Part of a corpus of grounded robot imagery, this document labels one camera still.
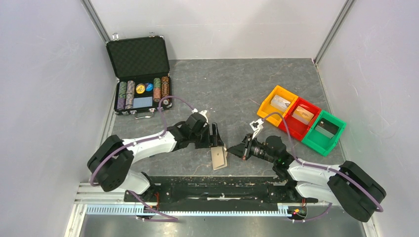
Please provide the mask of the beige leather card holder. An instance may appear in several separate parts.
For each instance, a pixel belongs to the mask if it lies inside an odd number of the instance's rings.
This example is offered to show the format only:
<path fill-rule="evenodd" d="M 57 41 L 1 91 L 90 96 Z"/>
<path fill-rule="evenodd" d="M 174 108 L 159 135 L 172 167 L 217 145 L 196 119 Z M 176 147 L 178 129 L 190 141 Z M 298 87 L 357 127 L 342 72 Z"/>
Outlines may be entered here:
<path fill-rule="evenodd" d="M 210 151 L 213 170 L 227 167 L 227 149 L 225 146 L 212 147 Z"/>

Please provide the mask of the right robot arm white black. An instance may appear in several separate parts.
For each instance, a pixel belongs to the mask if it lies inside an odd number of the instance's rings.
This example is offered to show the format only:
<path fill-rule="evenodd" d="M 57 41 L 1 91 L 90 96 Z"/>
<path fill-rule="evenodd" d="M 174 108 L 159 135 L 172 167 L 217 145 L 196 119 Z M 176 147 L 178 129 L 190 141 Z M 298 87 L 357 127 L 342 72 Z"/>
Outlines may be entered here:
<path fill-rule="evenodd" d="M 272 163 L 276 175 L 287 182 L 289 200 L 314 198 L 336 204 L 361 222 L 368 222 L 386 197 L 385 189 L 356 163 L 325 166 L 295 159 L 279 136 L 259 142 L 248 134 L 227 152 L 243 160 L 256 157 Z"/>

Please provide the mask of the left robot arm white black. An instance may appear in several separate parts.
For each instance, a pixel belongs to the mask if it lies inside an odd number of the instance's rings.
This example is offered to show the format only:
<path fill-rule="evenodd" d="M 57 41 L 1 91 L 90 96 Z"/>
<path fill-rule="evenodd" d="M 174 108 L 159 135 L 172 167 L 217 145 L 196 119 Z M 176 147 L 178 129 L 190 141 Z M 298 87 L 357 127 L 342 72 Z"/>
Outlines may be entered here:
<path fill-rule="evenodd" d="M 194 144 L 195 149 L 209 148 L 215 170 L 227 166 L 227 149 L 216 123 L 209 124 L 206 111 L 194 110 L 185 121 L 167 127 L 160 133 L 137 138 L 108 137 L 88 160 L 91 181 L 103 191 L 117 188 L 132 191 L 143 201 L 155 196 L 155 187 L 144 172 L 132 171 L 132 164 L 154 155 L 171 153 Z"/>

